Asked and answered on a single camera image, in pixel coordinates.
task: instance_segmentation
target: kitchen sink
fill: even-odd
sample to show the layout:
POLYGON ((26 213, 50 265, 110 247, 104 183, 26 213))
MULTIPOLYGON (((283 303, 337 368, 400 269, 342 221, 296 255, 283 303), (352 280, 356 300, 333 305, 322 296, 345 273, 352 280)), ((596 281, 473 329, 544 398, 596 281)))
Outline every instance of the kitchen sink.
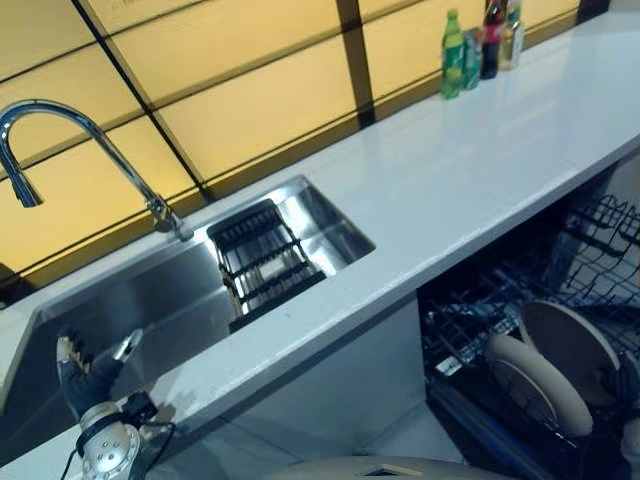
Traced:
POLYGON ((0 397, 0 464, 75 423, 56 375, 61 328, 76 330, 96 354, 143 329, 113 389, 121 398, 374 248, 296 177, 198 228, 191 240, 171 242, 43 306, 30 319, 0 397))

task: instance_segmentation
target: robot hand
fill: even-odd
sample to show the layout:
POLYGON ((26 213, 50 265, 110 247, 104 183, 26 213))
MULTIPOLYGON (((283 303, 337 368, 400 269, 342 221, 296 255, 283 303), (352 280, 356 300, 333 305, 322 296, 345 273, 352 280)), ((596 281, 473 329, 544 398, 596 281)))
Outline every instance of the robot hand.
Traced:
POLYGON ((136 468, 142 436, 111 400, 111 387, 124 363, 140 343, 136 330, 113 350, 85 364, 69 332, 58 337, 56 359, 58 378, 67 404, 80 423, 82 434, 76 450, 82 458, 85 479, 129 479, 144 477, 136 468))

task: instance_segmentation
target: dishwasher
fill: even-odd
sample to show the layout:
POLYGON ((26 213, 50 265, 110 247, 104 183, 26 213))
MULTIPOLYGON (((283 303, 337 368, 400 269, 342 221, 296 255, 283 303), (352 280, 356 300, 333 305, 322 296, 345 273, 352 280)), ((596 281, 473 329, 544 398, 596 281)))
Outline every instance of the dishwasher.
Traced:
POLYGON ((640 405, 639 164, 603 172, 419 290, 428 403, 454 440, 462 432, 469 463, 527 480, 631 478, 620 446, 640 405), (540 301, 588 319, 630 369, 626 396, 588 405, 588 434, 567 434, 545 395, 505 383, 487 354, 498 336, 522 343, 523 306, 540 301))

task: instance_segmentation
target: cable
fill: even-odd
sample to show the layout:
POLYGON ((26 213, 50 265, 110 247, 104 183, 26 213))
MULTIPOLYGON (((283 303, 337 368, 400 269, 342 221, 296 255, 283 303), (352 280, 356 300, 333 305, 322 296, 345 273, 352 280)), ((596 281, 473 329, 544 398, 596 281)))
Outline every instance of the cable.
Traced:
POLYGON ((144 422, 143 425, 146 426, 146 427, 156 427, 156 428, 168 427, 169 428, 169 435, 167 436, 167 439, 164 441, 164 443, 162 444, 162 446, 160 447, 158 452, 153 457, 153 460, 151 460, 151 462, 149 463, 149 466, 147 467, 147 471, 149 471, 149 470, 151 470, 153 468, 153 466, 156 464, 156 462, 160 459, 160 457, 162 456, 162 454, 166 450, 167 445, 169 445, 169 442, 173 438, 173 434, 176 431, 176 424, 173 423, 173 422, 144 422))
POLYGON ((60 480, 64 480, 64 477, 67 476, 67 473, 69 472, 69 468, 71 467, 71 462, 73 461, 73 457, 75 454, 76 454, 76 449, 74 448, 71 451, 69 458, 67 459, 67 465, 64 467, 64 471, 62 472, 62 476, 60 477, 60 480))

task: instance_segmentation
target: faucet spout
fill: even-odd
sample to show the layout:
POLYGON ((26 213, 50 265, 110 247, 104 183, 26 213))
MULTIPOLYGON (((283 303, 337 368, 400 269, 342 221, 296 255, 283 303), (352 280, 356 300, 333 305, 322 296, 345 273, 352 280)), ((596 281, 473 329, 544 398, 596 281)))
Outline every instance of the faucet spout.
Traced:
POLYGON ((125 177, 138 189, 145 199, 145 205, 153 215, 155 228, 160 232, 173 231, 181 240, 191 237, 183 229, 183 222, 160 195, 155 193, 133 168, 120 150, 106 136, 104 131, 83 113, 58 102, 49 100, 24 100, 9 105, 0 112, 0 164, 7 172, 16 196, 24 207, 35 207, 43 203, 42 198, 31 184, 9 145, 9 131, 13 124, 31 113, 50 113, 71 120, 82 127, 100 145, 102 150, 116 164, 125 177))

